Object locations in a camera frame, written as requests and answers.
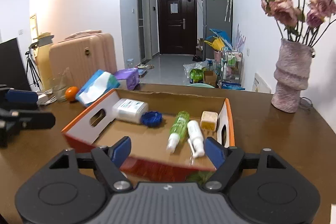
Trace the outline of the dark entrance door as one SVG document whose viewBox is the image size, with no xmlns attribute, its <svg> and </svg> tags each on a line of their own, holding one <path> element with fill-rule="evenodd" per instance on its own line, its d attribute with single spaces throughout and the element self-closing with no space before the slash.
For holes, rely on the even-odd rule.
<svg viewBox="0 0 336 224">
<path fill-rule="evenodd" d="M 194 55 L 197 0 L 158 0 L 159 53 Z"/>
</svg>

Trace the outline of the pink textured vase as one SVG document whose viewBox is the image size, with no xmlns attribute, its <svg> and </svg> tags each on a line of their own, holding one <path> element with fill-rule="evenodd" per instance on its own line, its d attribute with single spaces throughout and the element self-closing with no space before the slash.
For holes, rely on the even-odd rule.
<svg viewBox="0 0 336 224">
<path fill-rule="evenodd" d="M 271 104 L 285 113 L 295 113 L 301 91 L 308 87 L 311 61 L 315 56 L 312 47 L 287 39 L 281 40 L 278 61 L 274 71 L 277 80 Z"/>
</svg>

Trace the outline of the black paper bag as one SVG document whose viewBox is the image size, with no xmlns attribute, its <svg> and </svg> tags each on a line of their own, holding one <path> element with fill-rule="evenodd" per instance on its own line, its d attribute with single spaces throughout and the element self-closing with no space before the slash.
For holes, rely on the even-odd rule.
<svg viewBox="0 0 336 224">
<path fill-rule="evenodd" d="M 0 83 L 9 88 L 31 91 L 17 38 L 0 44 Z"/>
</svg>

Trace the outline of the large white plastic bottle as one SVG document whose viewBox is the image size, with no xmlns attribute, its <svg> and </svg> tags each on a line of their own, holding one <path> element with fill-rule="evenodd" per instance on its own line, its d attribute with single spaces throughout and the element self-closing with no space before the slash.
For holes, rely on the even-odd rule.
<svg viewBox="0 0 336 224">
<path fill-rule="evenodd" d="M 143 114 L 148 112 L 146 102 L 122 98 L 112 107 L 112 117 L 124 122 L 140 124 Z"/>
</svg>

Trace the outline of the red cardboard box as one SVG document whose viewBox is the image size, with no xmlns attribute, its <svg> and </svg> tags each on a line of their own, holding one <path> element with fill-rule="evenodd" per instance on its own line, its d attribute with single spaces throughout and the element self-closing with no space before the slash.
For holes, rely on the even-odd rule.
<svg viewBox="0 0 336 224">
<path fill-rule="evenodd" d="M 150 111 L 162 113 L 162 123 L 156 128 L 149 128 L 118 121 L 112 108 L 121 99 L 147 103 Z M 121 166 L 123 172 L 150 181 L 184 181 L 189 174 L 197 171 L 213 172 L 215 167 L 206 156 L 194 159 L 185 140 L 179 143 L 174 153 L 166 150 L 175 116 L 183 110 L 196 121 L 201 120 L 204 111 L 217 113 L 217 130 L 214 133 L 204 131 L 203 137 L 211 136 L 225 147 L 235 144 L 228 98 L 122 89 L 108 91 L 66 125 L 62 134 L 69 146 L 79 153 L 89 152 L 100 145 L 112 146 L 128 136 L 131 139 L 131 151 Z"/>
</svg>

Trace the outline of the green spray bottle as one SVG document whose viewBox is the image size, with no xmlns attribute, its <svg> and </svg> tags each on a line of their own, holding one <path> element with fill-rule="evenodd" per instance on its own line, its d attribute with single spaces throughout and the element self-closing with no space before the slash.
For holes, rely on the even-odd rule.
<svg viewBox="0 0 336 224">
<path fill-rule="evenodd" d="M 180 141 L 183 141 L 187 131 L 190 114 L 186 111 L 180 111 L 175 117 L 175 121 L 170 129 L 170 135 L 167 141 L 166 150 L 174 153 Z"/>
</svg>

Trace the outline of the orange fruit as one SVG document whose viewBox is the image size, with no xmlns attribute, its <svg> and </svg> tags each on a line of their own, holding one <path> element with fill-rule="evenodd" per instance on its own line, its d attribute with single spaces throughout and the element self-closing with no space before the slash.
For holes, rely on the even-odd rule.
<svg viewBox="0 0 336 224">
<path fill-rule="evenodd" d="M 65 92 L 65 98 L 68 102 L 75 102 L 76 101 L 76 94 L 79 92 L 78 87 L 71 86 Z"/>
</svg>

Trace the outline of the small white spray bottle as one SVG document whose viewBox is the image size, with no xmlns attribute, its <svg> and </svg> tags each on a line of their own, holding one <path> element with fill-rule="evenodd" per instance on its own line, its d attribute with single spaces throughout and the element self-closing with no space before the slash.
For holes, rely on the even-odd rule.
<svg viewBox="0 0 336 224">
<path fill-rule="evenodd" d="M 195 120 L 191 120 L 187 124 L 189 138 L 187 140 L 193 158 L 203 157 L 205 155 L 204 139 L 201 128 Z"/>
</svg>

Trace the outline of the beige square soap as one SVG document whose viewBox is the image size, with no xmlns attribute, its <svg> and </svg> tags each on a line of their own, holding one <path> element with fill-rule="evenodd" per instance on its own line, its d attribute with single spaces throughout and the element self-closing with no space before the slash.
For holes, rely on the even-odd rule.
<svg viewBox="0 0 336 224">
<path fill-rule="evenodd" d="M 203 131 L 215 132 L 217 129 L 218 113 L 212 111 L 202 112 L 200 127 Z"/>
</svg>

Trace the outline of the blue round lid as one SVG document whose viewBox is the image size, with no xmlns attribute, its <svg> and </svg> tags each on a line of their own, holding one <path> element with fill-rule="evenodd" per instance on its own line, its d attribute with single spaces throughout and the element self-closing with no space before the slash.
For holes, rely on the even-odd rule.
<svg viewBox="0 0 336 224">
<path fill-rule="evenodd" d="M 148 111 L 142 114 L 140 121 L 147 127 L 158 127 L 162 123 L 162 114 L 157 111 Z"/>
</svg>

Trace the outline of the grey refrigerator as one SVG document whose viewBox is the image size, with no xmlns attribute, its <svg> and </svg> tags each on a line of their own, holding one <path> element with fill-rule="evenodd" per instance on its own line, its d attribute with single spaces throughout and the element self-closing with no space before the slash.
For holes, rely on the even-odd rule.
<svg viewBox="0 0 336 224">
<path fill-rule="evenodd" d="M 224 32 L 223 38 L 231 42 L 233 0 L 203 0 L 203 40 L 211 41 L 212 30 Z"/>
</svg>

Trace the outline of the yellow thermos jug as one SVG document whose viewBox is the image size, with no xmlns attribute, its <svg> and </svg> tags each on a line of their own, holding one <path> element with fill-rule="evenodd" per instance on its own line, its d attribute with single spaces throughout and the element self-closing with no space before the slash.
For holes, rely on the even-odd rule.
<svg viewBox="0 0 336 224">
<path fill-rule="evenodd" d="M 37 39 L 30 45 L 33 50 L 33 59 L 38 69 L 39 77 L 42 82 L 43 90 L 50 90 L 52 71 L 50 66 L 49 53 L 53 46 L 52 39 L 54 36 L 50 32 L 40 34 Z"/>
</svg>

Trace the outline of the purple wipes pack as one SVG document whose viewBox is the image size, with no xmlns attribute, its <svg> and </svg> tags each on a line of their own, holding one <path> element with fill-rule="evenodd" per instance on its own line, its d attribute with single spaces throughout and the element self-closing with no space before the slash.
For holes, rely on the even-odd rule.
<svg viewBox="0 0 336 224">
<path fill-rule="evenodd" d="M 134 90 L 139 84 L 139 74 L 137 68 L 122 69 L 114 73 L 117 81 L 119 82 L 120 89 Z"/>
</svg>

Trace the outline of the blue tissue pack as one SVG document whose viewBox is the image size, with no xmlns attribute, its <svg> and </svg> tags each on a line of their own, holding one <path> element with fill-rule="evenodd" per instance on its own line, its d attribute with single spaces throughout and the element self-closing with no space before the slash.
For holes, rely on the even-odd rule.
<svg viewBox="0 0 336 224">
<path fill-rule="evenodd" d="M 99 69 L 79 90 L 75 99 L 88 107 L 105 93 L 119 86 L 120 83 L 113 74 Z"/>
</svg>

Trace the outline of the clear drinking glass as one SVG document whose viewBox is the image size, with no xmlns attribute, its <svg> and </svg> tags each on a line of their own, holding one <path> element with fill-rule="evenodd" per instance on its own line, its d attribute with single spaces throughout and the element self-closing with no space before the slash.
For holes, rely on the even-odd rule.
<svg viewBox="0 0 336 224">
<path fill-rule="evenodd" d="M 66 100 L 66 90 L 71 83 L 72 76 L 69 67 L 52 79 L 52 91 L 57 101 L 64 102 Z"/>
</svg>

